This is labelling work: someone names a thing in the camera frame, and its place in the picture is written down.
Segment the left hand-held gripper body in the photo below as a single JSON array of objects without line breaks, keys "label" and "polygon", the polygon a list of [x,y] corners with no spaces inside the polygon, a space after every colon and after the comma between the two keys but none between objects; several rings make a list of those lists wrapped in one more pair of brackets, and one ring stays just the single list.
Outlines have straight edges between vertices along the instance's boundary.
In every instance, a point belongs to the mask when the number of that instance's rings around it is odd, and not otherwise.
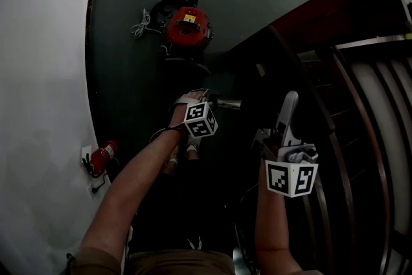
[{"label": "left hand-held gripper body", "polygon": [[213,136],[218,129],[218,123],[207,100],[208,89],[201,91],[203,94],[200,100],[183,98],[187,105],[183,123],[192,138]]}]

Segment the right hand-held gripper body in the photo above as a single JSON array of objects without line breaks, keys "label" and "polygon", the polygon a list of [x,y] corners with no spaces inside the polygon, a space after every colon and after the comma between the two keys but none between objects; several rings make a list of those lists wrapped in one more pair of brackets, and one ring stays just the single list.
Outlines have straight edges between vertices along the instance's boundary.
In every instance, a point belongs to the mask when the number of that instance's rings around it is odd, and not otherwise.
[{"label": "right hand-held gripper body", "polygon": [[282,147],[276,160],[265,160],[267,189],[290,198],[312,192],[318,169],[314,144]]}]

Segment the person's left hand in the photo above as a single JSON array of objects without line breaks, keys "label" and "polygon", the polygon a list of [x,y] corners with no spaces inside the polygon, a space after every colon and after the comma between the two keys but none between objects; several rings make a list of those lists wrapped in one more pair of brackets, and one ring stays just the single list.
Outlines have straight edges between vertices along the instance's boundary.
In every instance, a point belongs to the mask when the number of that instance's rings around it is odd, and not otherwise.
[{"label": "person's left hand", "polygon": [[204,91],[203,90],[196,90],[196,91],[190,91],[187,94],[182,95],[180,98],[178,98],[175,102],[175,106],[179,105],[188,105],[188,104],[197,104],[201,102],[202,98],[204,96]]}]

